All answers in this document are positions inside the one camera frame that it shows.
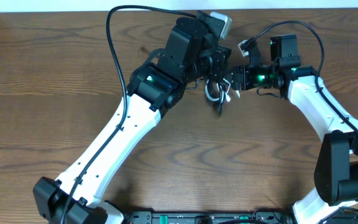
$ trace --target white wall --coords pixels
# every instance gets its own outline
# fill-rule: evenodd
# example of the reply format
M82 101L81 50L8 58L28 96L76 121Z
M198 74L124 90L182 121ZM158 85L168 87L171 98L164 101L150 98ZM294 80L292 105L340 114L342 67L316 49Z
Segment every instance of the white wall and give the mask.
M108 11L121 4L164 9L284 9L358 7L358 0L0 0L0 12Z

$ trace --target white backdrop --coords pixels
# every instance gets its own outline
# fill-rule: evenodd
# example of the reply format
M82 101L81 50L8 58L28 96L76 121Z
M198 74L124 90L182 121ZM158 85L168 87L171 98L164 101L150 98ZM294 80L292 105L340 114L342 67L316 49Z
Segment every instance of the white backdrop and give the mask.
M358 0L0 0L0 12L108 11L121 4L164 9L286 9L358 7Z

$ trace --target wooden table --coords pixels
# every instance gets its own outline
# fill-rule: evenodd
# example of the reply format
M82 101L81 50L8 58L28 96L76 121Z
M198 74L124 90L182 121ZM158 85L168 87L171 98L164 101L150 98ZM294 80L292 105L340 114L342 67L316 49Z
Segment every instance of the wooden table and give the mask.
M298 19L326 49L321 76L358 119L358 9L222 11L234 23L221 45L230 67L248 63L237 44L274 22ZM0 223L45 223L32 187L56 178L108 122L121 89L105 34L106 12L0 14ZM164 47L177 16L118 12L112 33L126 80ZM318 66L314 36L302 26L275 28L259 40L296 33L303 64ZM135 147L105 197L123 209L240 211L285 208L313 187L320 140L288 101L243 92L218 118L202 88L186 91Z

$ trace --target white arm tube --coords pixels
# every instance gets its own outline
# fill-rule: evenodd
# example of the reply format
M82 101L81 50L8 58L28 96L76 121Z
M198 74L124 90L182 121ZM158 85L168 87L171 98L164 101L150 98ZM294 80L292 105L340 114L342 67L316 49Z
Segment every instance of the white arm tube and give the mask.
M135 145L161 120L159 110L149 109L150 103L137 95L128 96L127 118L122 125L123 130L113 137L101 154L91 164L83 181L77 186L73 198L79 200L85 198L87 207L98 206L106 187L118 168L131 153ZM78 177L86 163L93 157L96 151L104 144L107 138L115 130L122 117L123 101L109 123L92 142L89 148L57 179L61 180L60 188L70 193L75 178Z
M324 135L335 130L344 133L351 132L351 129L345 124L335 111L324 101L320 93L317 92L314 84L315 77L300 77L291 81L288 89L288 99L298 107L306 116L314 130L317 132L321 141ZM345 116L349 121L358 128L358 120L353 118L335 98L328 92L321 78L318 78L320 87L323 87L323 93L330 102ZM337 206L329 206L318 195L317 189L314 188L304 199L298 201L293 206L293 213L298 224L319 223L330 214L334 213L341 206L352 206L357 204L356 201L343 202Z

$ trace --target wood grain surface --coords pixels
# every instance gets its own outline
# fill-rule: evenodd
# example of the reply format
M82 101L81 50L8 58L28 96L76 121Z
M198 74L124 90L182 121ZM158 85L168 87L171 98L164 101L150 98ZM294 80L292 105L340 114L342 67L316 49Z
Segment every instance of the wood grain surface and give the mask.
M320 34L321 76L358 119L358 9L233 10L230 67L248 63L237 44L274 22L298 19ZM121 89L105 34L106 12L0 14L0 223L45 223L32 187L78 158L116 110ZM126 80L164 47L177 16L118 12L112 36ZM318 43L297 25L303 64L317 67ZM286 208L313 187L320 141L288 101L243 92L218 118L202 88L183 99L135 147L105 198L123 209L244 211Z

